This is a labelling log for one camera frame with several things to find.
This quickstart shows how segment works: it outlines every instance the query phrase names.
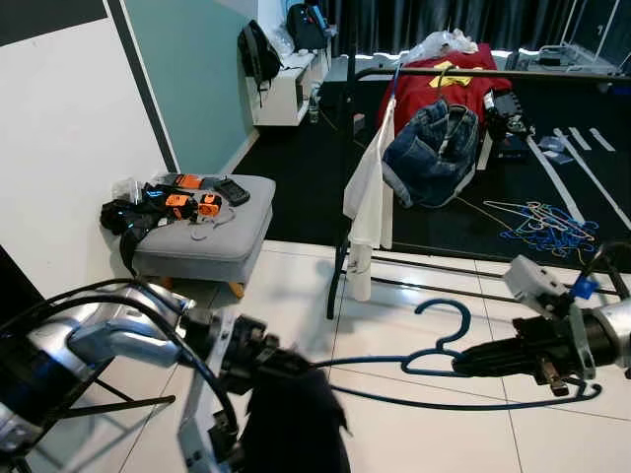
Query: white cabinet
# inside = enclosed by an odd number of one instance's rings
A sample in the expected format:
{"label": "white cabinet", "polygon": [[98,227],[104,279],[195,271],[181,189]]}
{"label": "white cabinet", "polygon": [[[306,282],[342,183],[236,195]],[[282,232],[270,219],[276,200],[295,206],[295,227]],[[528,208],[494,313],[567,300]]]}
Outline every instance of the white cabinet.
{"label": "white cabinet", "polygon": [[254,125],[298,126],[307,114],[312,87],[321,84],[329,69],[330,48],[283,60],[274,79],[261,84],[246,77],[247,95]]}

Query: clothing rack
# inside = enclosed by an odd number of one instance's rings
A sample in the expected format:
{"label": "clothing rack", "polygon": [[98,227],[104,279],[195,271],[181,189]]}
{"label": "clothing rack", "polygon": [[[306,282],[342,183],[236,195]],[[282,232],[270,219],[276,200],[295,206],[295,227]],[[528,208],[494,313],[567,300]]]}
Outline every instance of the clothing rack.
{"label": "clothing rack", "polygon": [[[347,225],[344,219],[344,215],[342,212],[344,205],[344,187],[346,185],[345,176],[347,175],[347,157],[352,156],[353,154],[353,140],[354,140],[354,112],[355,112],[355,87],[356,83],[364,77],[372,76],[372,75],[381,75],[381,76],[390,76],[396,73],[396,69],[393,68],[369,68],[364,69],[358,73],[355,72],[355,56],[357,55],[357,27],[358,27],[358,18],[359,18],[359,2],[358,0],[348,0],[346,2],[347,11],[348,11],[348,30],[349,30],[349,54],[348,54],[348,68],[347,68],[347,76],[346,76],[346,88],[344,91],[344,100],[343,100],[343,113],[342,117],[344,119],[345,127],[344,127],[344,140],[342,143],[342,159],[340,160],[340,182],[338,187],[338,202],[339,202],[339,213],[338,213],[338,224],[337,224],[337,232],[336,232],[336,242],[335,242],[335,263],[333,268],[333,275],[331,277],[331,283],[328,291],[328,299],[326,304],[326,318],[332,320],[334,318],[334,309],[335,309],[335,295],[337,294],[337,287],[339,285],[339,279],[342,274],[345,274],[343,270],[344,260],[346,259],[346,255],[348,254],[348,230]],[[399,68],[399,75],[412,75],[412,76],[439,76],[443,71],[440,69],[431,69],[431,68],[418,68],[418,67],[401,67]],[[506,79],[521,79],[521,80],[531,80],[531,81],[564,81],[564,82],[573,82],[573,83],[612,83],[612,84],[623,84],[623,85],[631,85],[631,77],[624,75],[609,75],[602,76],[599,74],[574,74],[574,73],[553,73],[553,72],[528,72],[528,71],[497,71],[497,70],[484,70],[484,69],[451,69],[449,72],[450,76],[467,76],[467,77],[501,77]],[[475,255],[469,255],[466,252],[458,252],[456,257],[459,256],[469,256],[474,257]],[[462,270],[456,268],[450,268],[446,266],[439,265],[429,265],[424,263],[417,263],[413,261],[405,261],[393,258],[384,258],[373,256],[373,260],[376,261],[385,261],[385,262],[396,262],[398,264],[419,266],[419,267],[431,267],[433,269],[439,269],[442,271],[449,271],[454,273],[467,273],[474,274],[479,277],[501,277],[500,275],[490,275],[489,273],[482,273],[478,271],[472,270]],[[621,297],[621,295],[628,294],[628,290],[620,278],[620,275],[617,269],[612,265],[607,265],[607,273],[606,273],[615,288],[615,292],[612,291],[604,291],[600,290],[601,293],[604,294],[616,294]],[[477,294],[477,293],[469,293],[464,291],[457,291],[450,288],[438,288],[434,286],[425,286],[418,284],[410,284],[403,283],[400,281],[394,281],[391,279],[385,278],[371,278],[372,281],[379,282],[382,284],[389,284],[395,286],[401,286],[406,288],[414,288],[414,289],[423,289],[429,291],[439,291],[443,293],[451,293],[456,295],[465,295],[465,296],[473,296],[479,297],[482,299],[489,299],[495,301],[503,301],[503,302],[515,302],[515,300],[509,298],[501,298],[497,296]]]}

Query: white baseboard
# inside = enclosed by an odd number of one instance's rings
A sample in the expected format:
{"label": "white baseboard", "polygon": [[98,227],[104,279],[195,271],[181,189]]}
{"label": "white baseboard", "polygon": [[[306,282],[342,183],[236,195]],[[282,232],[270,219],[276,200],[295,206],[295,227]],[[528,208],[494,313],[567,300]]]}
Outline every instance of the white baseboard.
{"label": "white baseboard", "polygon": [[230,174],[239,165],[241,160],[245,157],[249,149],[258,139],[258,130],[254,128],[245,141],[239,146],[228,162],[221,168],[218,174]]}

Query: white towel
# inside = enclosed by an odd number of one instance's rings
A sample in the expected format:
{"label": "white towel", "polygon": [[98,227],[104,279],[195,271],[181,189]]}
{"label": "white towel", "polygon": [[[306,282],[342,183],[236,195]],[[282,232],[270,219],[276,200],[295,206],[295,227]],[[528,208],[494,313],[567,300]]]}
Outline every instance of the white towel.
{"label": "white towel", "polygon": [[344,215],[353,220],[348,239],[348,283],[351,296],[367,301],[371,296],[373,248],[392,247],[392,189],[382,177],[382,158],[394,140],[394,107],[390,99],[384,122],[364,152],[344,189]]}

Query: gray ottoman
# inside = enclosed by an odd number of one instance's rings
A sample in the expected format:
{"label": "gray ottoman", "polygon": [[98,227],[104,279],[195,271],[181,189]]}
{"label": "gray ottoman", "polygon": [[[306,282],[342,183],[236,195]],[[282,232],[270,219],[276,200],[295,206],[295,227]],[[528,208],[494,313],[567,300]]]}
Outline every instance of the gray ottoman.
{"label": "gray ottoman", "polygon": [[[272,219],[273,180],[254,175],[229,175],[249,192],[234,207],[235,218],[215,228],[211,223],[178,221],[153,229],[140,242],[133,265],[144,276],[246,283]],[[195,198],[208,191],[195,191]],[[216,220],[230,218],[228,202]]]}

